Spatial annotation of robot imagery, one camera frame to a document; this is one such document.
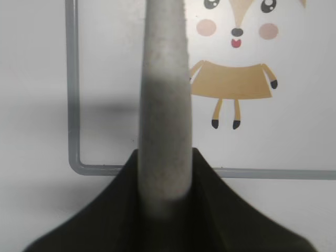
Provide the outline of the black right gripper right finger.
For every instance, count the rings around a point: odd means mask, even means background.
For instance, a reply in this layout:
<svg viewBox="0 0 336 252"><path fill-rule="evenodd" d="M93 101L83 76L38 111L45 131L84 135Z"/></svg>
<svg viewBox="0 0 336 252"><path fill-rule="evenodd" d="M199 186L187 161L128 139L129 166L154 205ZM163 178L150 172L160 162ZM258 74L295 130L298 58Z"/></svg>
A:
<svg viewBox="0 0 336 252"><path fill-rule="evenodd" d="M316 251L303 236L261 213L192 148L182 251Z"/></svg>

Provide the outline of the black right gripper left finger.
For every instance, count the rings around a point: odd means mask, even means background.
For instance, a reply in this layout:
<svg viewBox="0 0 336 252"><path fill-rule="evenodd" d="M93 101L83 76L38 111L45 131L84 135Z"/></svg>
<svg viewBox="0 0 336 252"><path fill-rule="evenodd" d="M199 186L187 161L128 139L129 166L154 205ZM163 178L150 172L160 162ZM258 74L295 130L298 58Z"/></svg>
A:
<svg viewBox="0 0 336 252"><path fill-rule="evenodd" d="M138 151L86 207L25 251L141 251Z"/></svg>

